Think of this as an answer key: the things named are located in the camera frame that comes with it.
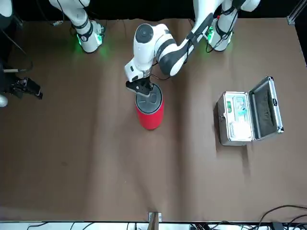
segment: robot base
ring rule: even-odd
[[[88,37],[87,41],[84,41],[82,36],[78,36],[79,44],[86,53],[93,53],[101,46],[105,32],[104,27],[99,23],[95,21],[91,21],[91,23],[93,25],[93,32]]]
[[[212,27],[213,27],[213,31],[214,31],[214,34],[213,34],[213,37],[212,37],[212,40],[211,42],[209,43],[209,45],[214,48],[215,51],[219,51],[219,52],[222,52],[224,51],[229,42],[230,42],[230,39],[231,39],[231,36],[232,36],[232,33],[230,34],[230,36],[226,39],[226,40],[222,40],[220,41],[221,37],[220,35],[217,33],[216,31],[216,23],[217,23],[217,19],[214,19],[213,22],[212,22]]]

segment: black background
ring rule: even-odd
[[[60,20],[61,13],[48,0],[39,0],[50,20]],[[299,0],[262,0],[253,12],[240,11],[243,18],[283,18],[290,14]],[[16,12],[23,20],[43,20],[35,0],[13,0]],[[88,7],[99,14],[98,19],[145,19],[157,21],[164,18],[194,18],[193,0],[91,0]]]
[[[296,19],[295,28],[307,65],[307,7]]]

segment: metal bracket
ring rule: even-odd
[[[149,77],[141,78],[133,82],[126,81],[126,87],[134,93],[144,97],[149,97],[150,91],[153,90],[153,84],[150,82]]]
[[[294,25],[295,20],[298,15],[303,11],[307,6],[307,0],[301,0],[293,9],[293,11],[287,16],[287,21],[289,25]]]
[[[154,214],[154,212],[149,212],[148,213],[148,222],[151,221],[153,214]],[[162,213],[161,212],[158,212],[158,217],[159,217],[159,222],[162,222]]]
[[[223,115],[219,115],[219,121],[222,122],[225,120],[225,113]]]

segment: white robot link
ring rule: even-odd
[[[167,76],[176,75],[188,56],[197,47],[213,25],[210,45],[223,51],[228,45],[238,10],[253,11],[260,0],[193,0],[195,24],[184,41],[178,46],[164,24],[151,26],[141,24],[134,35],[133,59],[125,66],[128,78],[126,87],[142,96],[149,97],[153,87],[149,80],[153,59],[156,58],[161,71]],[[222,15],[213,18],[213,13],[222,4]]]
[[[0,29],[4,29],[9,26],[12,20],[13,9],[11,0],[0,0]],[[2,82],[2,71],[0,72],[0,88]],[[5,107],[8,104],[6,96],[0,94],[0,107]]]
[[[90,20],[84,7],[90,0],[49,0],[52,6],[63,10],[76,29],[83,50],[92,53],[102,44],[104,27],[94,20]]]

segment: silver briefcase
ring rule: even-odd
[[[249,92],[224,92],[217,106],[222,145],[242,146],[283,133],[273,77]]]

